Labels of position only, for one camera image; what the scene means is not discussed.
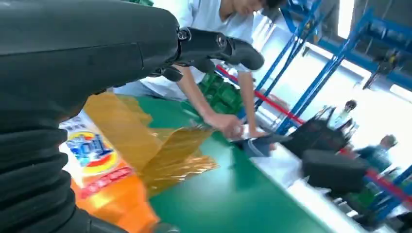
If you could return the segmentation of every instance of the black robotic arm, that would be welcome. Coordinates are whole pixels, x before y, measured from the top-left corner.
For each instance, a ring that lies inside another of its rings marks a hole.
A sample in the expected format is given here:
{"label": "black robotic arm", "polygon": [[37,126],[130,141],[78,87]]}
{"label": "black robotic arm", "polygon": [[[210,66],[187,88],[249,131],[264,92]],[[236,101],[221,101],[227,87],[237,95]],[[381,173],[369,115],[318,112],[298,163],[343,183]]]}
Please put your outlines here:
{"label": "black robotic arm", "polygon": [[122,232],[75,206],[61,170],[58,125],[88,96],[150,75],[178,81],[175,64],[263,65],[243,41],[180,29],[168,11],[120,0],[0,0],[0,32],[2,233]]}

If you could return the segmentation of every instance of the man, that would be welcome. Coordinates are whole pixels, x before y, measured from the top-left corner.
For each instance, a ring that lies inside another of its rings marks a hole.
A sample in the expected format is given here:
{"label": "man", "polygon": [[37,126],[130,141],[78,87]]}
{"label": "man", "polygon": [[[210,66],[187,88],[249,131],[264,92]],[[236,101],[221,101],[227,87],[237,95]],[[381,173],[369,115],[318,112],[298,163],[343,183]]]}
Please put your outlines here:
{"label": "man", "polygon": [[359,158],[366,160],[370,166],[377,169],[380,173],[391,166],[388,158],[388,150],[397,144],[397,140],[393,135],[386,135],[377,146],[368,146],[355,153],[359,154]]}
{"label": "man", "polygon": [[358,104],[355,100],[346,102],[345,107],[341,110],[335,109],[328,126],[331,129],[337,129],[351,120],[350,113],[356,108]]}
{"label": "man", "polygon": [[[169,10],[177,18],[181,27],[222,32],[227,36],[251,43],[253,12],[263,7],[279,7],[282,2],[284,0],[155,0],[153,6]],[[205,123],[223,132],[229,138],[241,136],[240,120],[234,115],[214,112],[197,86],[205,74],[194,67],[176,68],[183,74],[182,80],[178,83],[168,81],[164,77],[148,77],[116,88],[114,92],[170,100],[185,100],[187,98]],[[252,74],[240,66],[236,69],[238,70],[250,136],[259,136],[261,133],[257,132],[255,122]]]}

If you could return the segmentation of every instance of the plastic wrap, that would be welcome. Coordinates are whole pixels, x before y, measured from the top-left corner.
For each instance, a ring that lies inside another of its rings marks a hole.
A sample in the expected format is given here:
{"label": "plastic wrap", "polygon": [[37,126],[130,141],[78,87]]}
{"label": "plastic wrap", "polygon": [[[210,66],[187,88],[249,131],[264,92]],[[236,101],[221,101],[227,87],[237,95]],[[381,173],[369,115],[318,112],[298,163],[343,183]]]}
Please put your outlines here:
{"label": "plastic wrap", "polygon": [[196,127],[148,129],[150,115],[129,96],[93,96],[84,109],[122,158],[135,168],[149,197],[218,167],[199,150],[212,131]]}
{"label": "plastic wrap", "polygon": [[152,135],[163,144],[141,173],[148,195],[154,196],[193,175],[217,168],[214,160],[199,150],[210,134],[195,128],[155,129]]}

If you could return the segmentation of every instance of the tide logo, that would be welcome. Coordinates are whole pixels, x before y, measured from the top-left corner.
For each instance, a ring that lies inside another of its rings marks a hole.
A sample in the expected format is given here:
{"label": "tide logo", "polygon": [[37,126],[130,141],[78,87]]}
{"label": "tide logo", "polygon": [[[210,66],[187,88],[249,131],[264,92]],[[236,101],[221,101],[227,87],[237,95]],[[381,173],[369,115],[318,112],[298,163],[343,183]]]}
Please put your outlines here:
{"label": "tide logo", "polygon": [[83,176],[108,173],[119,164],[119,155],[99,134],[72,133],[66,144],[80,163]]}

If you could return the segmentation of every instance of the red barrier tape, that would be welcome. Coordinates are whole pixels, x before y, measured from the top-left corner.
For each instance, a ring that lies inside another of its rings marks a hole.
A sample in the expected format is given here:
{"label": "red barrier tape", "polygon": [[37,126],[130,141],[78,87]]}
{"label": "red barrier tape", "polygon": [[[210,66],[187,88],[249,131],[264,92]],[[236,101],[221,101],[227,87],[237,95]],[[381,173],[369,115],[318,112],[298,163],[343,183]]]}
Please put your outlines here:
{"label": "red barrier tape", "polygon": [[[225,69],[223,69],[223,67],[221,66],[216,66],[216,69],[218,69],[220,72],[222,72],[226,77],[230,78],[231,80],[238,82],[238,78],[229,74]],[[298,118],[297,116],[295,116],[294,114],[292,114],[291,112],[287,111],[286,109],[284,109],[282,106],[280,106],[279,104],[273,102],[271,99],[267,98],[266,96],[264,96],[262,93],[255,91],[255,96],[258,97],[259,99],[265,101],[266,103],[268,103],[270,106],[274,107],[275,109],[277,109],[278,111],[280,111],[281,113],[285,114],[288,118],[296,121],[299,124],[303,124],[305,123],[304,120]],[[342,149],[340,151],[342,154],[344,155],[348,155],[347,151],[345,149]],[[401,200],[403,200],[404,202],[408,203],[410,206],[412,206],[412,197],[409,197],[402,189],[398,188],[397,186],[393,185],[390,181],[388,181],[385,178],[379,178],[379,174],[370,169],[367,171],[367,176],[373,180],[376,184],[384,187],[385,189],[387,189],[388,191],[391,192],[391,194]]]}
{"label": "red barrier tape", "polygon": [[[226,77],[230,78],[231,80],[238,82],[238,78],[236,78],[235,76],[229,74],[225,69],[223,69],[223,67],[221,66],[216,66],[216,68],[222,72]],[[292,114],[291,112],[287,111],[286,109],[284,109],[282,106],[280,106],[279,104],[273,102],[271,99],[267,98],[266,96],[264,96],[262,93],[255,91],[255,96],[258,97],[259,99],[265,101],[266,103],[268,103],[270,106],[274,107],[275,109],[277,109],[278,111],[280,111],[281,113],[285,114],[288,118],[296,121],[299,124],[303,124],[305,123],[304,120],[301,120],[300,118],[298,118],[297,116],[295,116],[294,114]]]}

